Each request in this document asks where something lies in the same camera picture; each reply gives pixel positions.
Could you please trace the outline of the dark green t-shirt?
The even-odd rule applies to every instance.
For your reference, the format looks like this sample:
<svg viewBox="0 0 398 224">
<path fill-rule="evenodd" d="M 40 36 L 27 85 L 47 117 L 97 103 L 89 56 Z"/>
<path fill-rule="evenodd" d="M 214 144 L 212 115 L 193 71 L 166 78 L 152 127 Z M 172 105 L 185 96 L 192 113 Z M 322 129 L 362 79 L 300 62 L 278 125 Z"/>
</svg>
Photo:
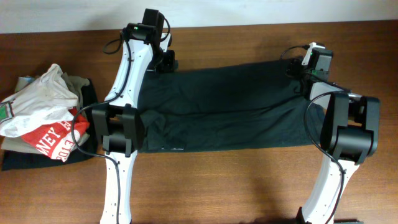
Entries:
<svg viewBox="0 0 398 224">
<path fill-rule="evenodd" d="M 143 152 L 205 152 L 311 144 L 323 108 L 310 105 L 288 78 L 287 60 L 147 73 L 139 94 Z"/>
</svg>

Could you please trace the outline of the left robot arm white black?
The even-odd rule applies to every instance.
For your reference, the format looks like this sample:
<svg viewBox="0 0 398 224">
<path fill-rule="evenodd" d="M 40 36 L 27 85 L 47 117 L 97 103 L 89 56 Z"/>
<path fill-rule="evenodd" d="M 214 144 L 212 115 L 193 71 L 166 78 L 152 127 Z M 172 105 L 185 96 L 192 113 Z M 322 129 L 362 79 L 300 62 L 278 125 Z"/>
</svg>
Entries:
<svg viewBox="0 0 398 224">
<path fill-rule="evenodd" d="M 170 30 L 163 25 L 130 23 L 121 31 L 123 54 L 115 81 L 104 102 L 91 112 L 106 161 L 101 223 L 132 222 L 132 173 L 144 138 L 139 93 L 145 74 L 162 65 L 170 43 Z"/>
</svg>

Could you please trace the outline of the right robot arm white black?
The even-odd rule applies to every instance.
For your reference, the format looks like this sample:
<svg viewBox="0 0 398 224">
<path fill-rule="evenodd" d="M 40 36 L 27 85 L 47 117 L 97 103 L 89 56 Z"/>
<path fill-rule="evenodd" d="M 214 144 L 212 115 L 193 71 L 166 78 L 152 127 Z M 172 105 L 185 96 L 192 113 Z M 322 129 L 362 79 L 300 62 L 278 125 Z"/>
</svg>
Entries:
<svg viewBox="0 0 398 224">
<path fill-rule="evenodd" d="M 310 197 L 300 207 L 297 223 L 333 223 L 341 196 L 366 158 L 377 149 L 380 121 L 380 100 L 354 94 L 325 79 L 328 72 L 301 64 L 292 58 L 285 69 L 289 78 L 300 82 L 300 92 L 309 104 L 318 104 L 326 114 L 316 141 L 303 116 L 305 132 L 323 154 L 322 166 Z"/>
</svg>

